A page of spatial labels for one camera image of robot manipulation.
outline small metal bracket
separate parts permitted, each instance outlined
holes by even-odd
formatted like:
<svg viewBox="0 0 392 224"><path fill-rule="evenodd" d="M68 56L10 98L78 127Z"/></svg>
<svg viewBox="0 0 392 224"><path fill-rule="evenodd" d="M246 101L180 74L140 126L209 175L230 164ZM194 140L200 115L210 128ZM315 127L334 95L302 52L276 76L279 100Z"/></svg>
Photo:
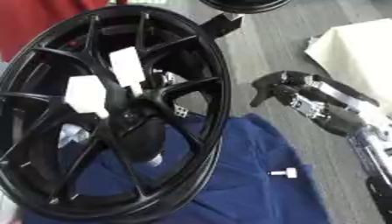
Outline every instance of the small metal bracket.
<svg viewBox="0 0 392 224"><path fill-rule="evenodd" d="M218 39L241 28L243 16L243 14L224 12L206 21L201 28L214 39Z"/></svg>

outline rim lip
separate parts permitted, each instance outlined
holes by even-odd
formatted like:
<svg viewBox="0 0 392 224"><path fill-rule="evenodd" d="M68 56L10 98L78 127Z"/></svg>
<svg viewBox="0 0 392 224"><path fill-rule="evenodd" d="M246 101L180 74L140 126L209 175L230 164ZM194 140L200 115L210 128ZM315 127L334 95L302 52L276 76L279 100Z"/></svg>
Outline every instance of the rim lip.
<svg viewBox="0 0 392 224"><path fill-rule="evenodd" d="M248 5L248 6L233 6L225 3L217 3L215 0L200 0L202 3L207 4L217 10L239 13L239 14L256 14L266 11L276 10L284 5L286 5L290 0L276 0L272 3L265 3L262 5Z"/></svg>
<svg viewBox="0 0 392 224"><path fill-rule="evenodd" d="M47 38L48 33L53 32L55 29L62 29L64 27L67 27L71 22L76 22L78 23L78 20L83 20L84 17L87 17L89 14L94 14L94 13L100 13L102 11L110 11L110 10L116 10L116 8L134 8L135 11L137 11L137 8L140 12L142 11L153 11L153 12L158 12L164 14L169 20L172 21L174 25L177 25L179 27L185 27L187 29L192 29L195 33L198 34L199 36L199 41L200 43L203 44L204 48L208 50L209 52L213 52L211 54L212 58L215 60L213 64L220 65L219 68L217 68L217 71L220 71L216 75L219 75L222 79L222 91L221 91L221 100L222 104L220 105L220 115L217 117L216 124L212 127L212 130L218 130L215 131L214 135L211 135L209 137L209 141L206 141L205 143L205 148L211 149L211 153L215 152L216 155L212 157L212 161L208 161L208 157L204 160L207 167L211 168L211 171L208 171L207 174L205 175L204 180L200 180L200 183L198 185L193 185L192 188L189 189L189 195L187 195L186 198L182 199L179 201L175 206L176 207L182 207L186 202L191 200L205 185L205 183L210 179L214 167L216 165L216 161L218 160L219 157L219 152L214 151L213 147L215 144L218 142L219 138L221 137L221 132L223 131L223 128L226 124L226 121L228 119L229 115L229 109L230 109L230 95L231 95L231 87L230 87L230 79L229 79L229 73L228 73L228 67L226 64L226 61L224 60L223 54L220 50L220 48L216 45L214 40L209 37L196 23L191 21L190 19L179 15L176 12L158 8L158 7L151 7L151 6L145 6L145 5L139 5L139 4L134 4L134 5L121 5L121 6L109 6L109 7L103 7L98 10L91 10L89 12L81 13L78 14L74 17L70 17L54 26L51 28L47 29L46 31L43 31L40 33L36 38L34 38L29 44L27 44L10 62L9 66L7 69L4 71L3 76L0 79L0 90L3 91L10 91L15 85L15 81L17 79L17 75L20 72L20 68L24 67L26 63L30 61L30 57L28 57L28 53L31 52L31 49L33 46L35 46L37 43L42 42ZM196 169L192 172L192 174L199 172L200 169L206 169L205 167L201 166L199 169ZM186 180L180 181L181 184L179 187L181 187L183 184L186 184L187 181L189 181L191 177L186 178ZM24 207L29 207L38 214L42 214L44 216L48 216L51 218L55 219L65 219L65 220L79 220L79 221L91 221L94 219L102 219L102 218L109 218L114 215L118 214L126 214L128 211L122 211L120 213L118 212L108 212L105 213L104 215L100 215L99 217L96 215L90 215L89 213L73 213L73 214L64 214L64 213L59 213L59 211L53 211L51 210L50 212L48 211L47 208L43 206L37 206L34 201L29 201L29 198L27 199L26 197L22 196L23 194L16 189L16 187L9 181L9 179L6 177L3 171L0 170L0 184L4 188L4 190L7 192L7 194L14 200L16 201L19 205L22 205ZM137 214L141 212L145 212L143 208L140 208L139 210L135 211L132 214Z"/></svg>

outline metal bolt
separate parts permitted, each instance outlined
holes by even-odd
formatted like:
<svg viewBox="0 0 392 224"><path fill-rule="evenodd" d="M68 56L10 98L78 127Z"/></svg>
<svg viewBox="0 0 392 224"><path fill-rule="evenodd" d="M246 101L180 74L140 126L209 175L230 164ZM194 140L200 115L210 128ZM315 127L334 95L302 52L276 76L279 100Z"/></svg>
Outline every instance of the metal bolt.
<svg viewBox="0 0 392 224"><path fill-rule="evenodd" d="M71 198L71 200L75 200L77 197L79 197L79 194L78 194L78 193L76 193L76 194Z"/></svg>
<svg viewBox="0 0 392 224"><path fill-rule="evenodd" d="M286 176L288 179L296 179L298 172L296 168L287 168L285 171L271 171L268 173L270 176Z"/></svg>
<svg viewBox="0 0 392 224"><path fill-rule="evenodd" d="M59 204L59 199L51 199L51 201L49 201L49 204L51 204L51 205L57 205L57 204Z"/></svg>
<svg viewBox="0 0 392 224"><path fill-rule="evenodd" d="M31 163L32 163L32 162L27 162L27 163L25 163L25 164L21 164L20 167L21 167L21 168L25 168L27 165L30 165Z"/></svg>
<svg viewBox="0 0 392 224"><path fill-rule="evenodd" d="M156 157L154 157L152 160L150 160L149 162L147 162L148 165L152 166L152 167L157 167L159 165L162 164L162 162L164 161L164 158L162 157L161 154L158 154Z"/></svg>

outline white block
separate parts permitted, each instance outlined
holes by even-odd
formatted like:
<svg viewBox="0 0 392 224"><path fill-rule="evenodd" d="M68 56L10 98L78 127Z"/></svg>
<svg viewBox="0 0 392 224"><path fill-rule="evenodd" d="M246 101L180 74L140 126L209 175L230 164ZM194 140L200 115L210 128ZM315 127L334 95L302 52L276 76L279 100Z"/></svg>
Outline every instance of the white block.
<svg viewBox="0 0 392 224"><path fill-rule="evenodd" d="M145 81L145 76L135 47L112 52L109 57L113 72L120 85L123 88L132 87L134 94L140 95L143 92L140 82Z"/></svg>

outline wheel hub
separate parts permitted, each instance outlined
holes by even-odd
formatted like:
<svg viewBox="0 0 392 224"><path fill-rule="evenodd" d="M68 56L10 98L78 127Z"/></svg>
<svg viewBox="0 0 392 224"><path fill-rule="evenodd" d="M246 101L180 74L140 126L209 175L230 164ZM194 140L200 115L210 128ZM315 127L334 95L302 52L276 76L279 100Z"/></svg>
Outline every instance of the wheel hub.
<svg viewBox="0 0 392 224"><path fill-rule="evenodd" d="M139 96L119 85L109 59L130 46L146 76ZM185 81L162 85L157 70ZM106 118L75 113L64 102L70 77L86 75L95 75L106 89ZM198 132L173 110L179 97L193 92L202 93L208 105ZM5 71L0 100L0 123L8 135L0 150L0 184L18 204L57 219L125 215L131 218L127 223L135 223L179 209L208 181L228 118L230 81L218 46L194 22L168 10L116 6L72 17L35 38ZM89 132L69 165L61 162L57 146L64 124ZM165 160L168 127L185 139L187 156L173 165L171 175L150 183L135 167L159 154ZM105 151L113 152L134 187L116 195L80 193L75 183Z"/></svg>

